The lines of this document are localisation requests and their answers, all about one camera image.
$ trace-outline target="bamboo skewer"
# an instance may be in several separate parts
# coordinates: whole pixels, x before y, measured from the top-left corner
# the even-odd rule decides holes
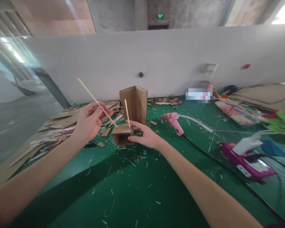
[[[100,104],[98,103],[98,101],[95,99],[95,97],[91,94],[91,92],[88,90],[88,88],[83,84],[83,82],[77,78],[77,80],[81,83],[81,85],[84,87],[84,89],[91,95],[91,97],[94,99],[94,101],[100,106]],[[106,113],[106,111],[104,110],[104,113],[107,115],[107,117],[109,117],[109,119],[112,121],[112,123],[115,125],[116,128],[118,128],[118,126],[116,125],[116,123],[111,119],[111,117]]]
[[[126,101],[126,99],[124,100],[124,104],[125,104],[125,106],[126,106],[127,117],[128,117],[128,124],[129,124],[129,128],[130,128],[131,126],[130,126],[129,113],[128,113],[128,106],[127,106],[127,101]]]

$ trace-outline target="pink hot glue gun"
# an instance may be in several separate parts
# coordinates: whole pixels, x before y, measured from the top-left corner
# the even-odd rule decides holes
[[[181,136],[184,134],[184,130],[181,128],[180,124],[177,122],[177,119],[178,119],[178,114],[176,112],[173,112],[173,113],[167,113],[167,114],[163,114],[161,116],[161,119],[163,120],[169,120],[170,121],[170,124],[171,126],[173,126],[176,130],[176,134],[178,136]]]

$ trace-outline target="small cardboard box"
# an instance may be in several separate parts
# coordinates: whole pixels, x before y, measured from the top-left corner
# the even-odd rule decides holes
[[[129,128],[128,124],[118,125],[118,128],[114,128],[112,131],[112,137],[118,146],[131,145],[133,142],[128,140],[129,136],[133,135],[133,126]]]
[[[138,86],[121,90],[119,92],[120,100],[123,105],[124,118],[128,119],[124,100],[127,100],[129,120],[146,125],[147,120],[147,97],[148,92]],[[128,124],[118,125],[112,131],[112,137],[118,146],[131,145],[133,142],[128,140],[133,135],[133,126],[129,128]]]

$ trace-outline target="floor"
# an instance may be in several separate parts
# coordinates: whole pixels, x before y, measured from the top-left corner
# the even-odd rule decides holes
[[[46,88],[35,95],[0,104],[0,164],[61,110]]]

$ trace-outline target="right hand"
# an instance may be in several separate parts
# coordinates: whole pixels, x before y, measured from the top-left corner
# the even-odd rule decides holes
[[[148,126],[141,123],[131,121],[130,124],[137,127],[136,132],[142,132],[142,135],[139,136],[129,136],[128,140],[131,142],[140,143],[149,148],[158,150],[160,146],[165,142],[161,137],[159,137],[154,131],[152,131]]]

